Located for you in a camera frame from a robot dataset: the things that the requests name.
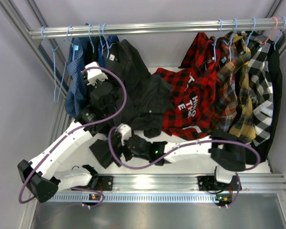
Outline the light blue wire hanger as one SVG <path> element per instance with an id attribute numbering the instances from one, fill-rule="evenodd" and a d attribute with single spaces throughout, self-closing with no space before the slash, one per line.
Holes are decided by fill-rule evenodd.
<path id="1" fill-rule="evenodd" d="M 106 58 L 109 58 L 109 54 L 110 54 L 110 48 L 112 47 L 112 44 L 109 44 L 109 42 L 112 42 L 112 41 L 118 41 L 118 37 L 116 35 L 114 36 L 109 36 L 108 38 L 105 37 L 105 33 L 104 33 L 104 29 L 105 29 L 105 26 L 107 24 L 104 23 L 103 26 L 102 26 L 102 35 L 105 39 L 105 43 L 106 43 L 106 48 L 107 48 L 107 55 L 106 55 Z"/>

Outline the dark grey pinstripe shirt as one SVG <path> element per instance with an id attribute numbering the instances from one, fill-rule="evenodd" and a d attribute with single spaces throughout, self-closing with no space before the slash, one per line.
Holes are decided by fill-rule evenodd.
<path id="1" fill-rule="evenodd" d="M 143 131 L 147 138 L 161 134 L 163 116 L 173 109 L 172 86 L 161 76 L 152 75 L 137 49 L 126 39 L 114 42 L 105 68 L 123 82 L 127 101 L 124 109 L 109 122 L 110 127 L 127 124 L 132 131 Z M 164 154 L 165 142 L 151 143 L 137 135 L 125 141 L 133 157 L 153 162 Z"/>

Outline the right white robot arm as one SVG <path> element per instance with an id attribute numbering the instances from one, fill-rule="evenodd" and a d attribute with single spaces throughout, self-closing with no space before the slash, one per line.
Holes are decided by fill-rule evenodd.
<path id="1" fill-rule="evenodd" d="M 237 175 L 237 172 L 242 172 L 246 170 L 252 170 L 256 168 L 260 161 L 261 157 L 259 153 L 252 148 L 249 145 L 246 145 L 244 143 L 238 142 L 238 141 L 229 141 L 229 140 L 222 140 L 222 139 L 207 139 L 204 141 L 199 142 L 189 142 L 189 143 L 175 143 L 175 147 L 171 147 L 169 151 L 164 153 L 162 156 L 160 156 L 158 159 L 154 160 L 153 162 L 142 166 L 142 167 L 132 167 L 125 163 L 123 163 L 119 157 L 114 152 L 113 146 L 112 146 L 112 133 L 115 131 L 115 129 L 111 129 L 108 134 L 108 145 L 111 155 L 113 156 L 114 160 L 121 166 L 132 169 L 132 170 L 140 170 L 145 169 L 148 167 L 151 167 L 152 165 L 155 165 L 156 163 L 160 162 L 163 159 L 166 159 L 170 163 L 175 163 L 181 160 L 187 160 L 187 159 L 196 159 L 199 155 L 202 155 L 204 157 L 209 156 L 212 160 L 214 160 L 217 163 L 217 166 L 214 170 L 214 176 L 216 182 L 229 184 L 232 181 L 233 176 Z M 238 166 L 236 162 L 232 161 L 232 157 L 236 156 L 235 152 L 229 153 L 225 151 L 223 148 L 218 148 L 216 146 L 210 146 L 209 148 L 206 148 L 203 146 L 203 144 L 209 144 L 212 143 L 219 143 L 222 145 L 235 145 L 240 146 L 242 148 L 250 150 L 252 153 L 256 156 L 256 163 L 250 167 L 245 167 L 245 162 L 240 163 Z"/>

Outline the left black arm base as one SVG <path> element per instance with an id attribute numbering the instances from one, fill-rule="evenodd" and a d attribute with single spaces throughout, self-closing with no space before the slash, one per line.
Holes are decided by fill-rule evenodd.
<path id="1" fill-rule="evenodd" d="M 83 165 L 81 167 L 84 173 L 89 176 L 87 182 L 80 182 L 75 185 L 74 188 L 84 188 L 88 190 L 97 191 L 112 191 L 113 187 L 113 176 L 110 175 L 100 175 L 92 166 Z"/>

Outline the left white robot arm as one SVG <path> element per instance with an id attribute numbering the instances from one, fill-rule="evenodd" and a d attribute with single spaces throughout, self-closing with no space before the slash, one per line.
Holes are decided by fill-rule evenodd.
<path id="1" fill-rule="evenodd" d="M 90 168 L 80 167 L 77 169 L 58 172 L 59 166 L 71 156 L 78 147 L 88 141 L 92 136 L 84 128 L 105 123 L 116 117 L 125 107 L 127 95 L 121 79 L 113 72 L 102 67 L 90 67 L 83 73 L 92 69 L 98 69 L 110 74 L 120 84 L 123 90 L 123 103 L 119 110 L 111 116 L 81 125 L 72 122 L 69 128 L 46 150 L 30 161 L 22 160 L 18 164 L 18 171 L 23 181 L 19 193 L 19 202 L 28 203 L 36 198 L 40 203 L 50 200 L 57 192 L 85 187 L 92 183 L 93 172 Z"/>

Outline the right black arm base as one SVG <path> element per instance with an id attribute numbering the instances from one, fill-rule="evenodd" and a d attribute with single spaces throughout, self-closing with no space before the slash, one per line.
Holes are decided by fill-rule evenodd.
<path id="1" fill-rule="evenodd" d="M 237 191 L 240 185 L 240 181 L 236 176 L 233 176 L 229 184 L 216 181 L 214 175 L 198 176 L 197 180 L 199 190 L 211 194 L 219 194 L 224 191 Z"/>

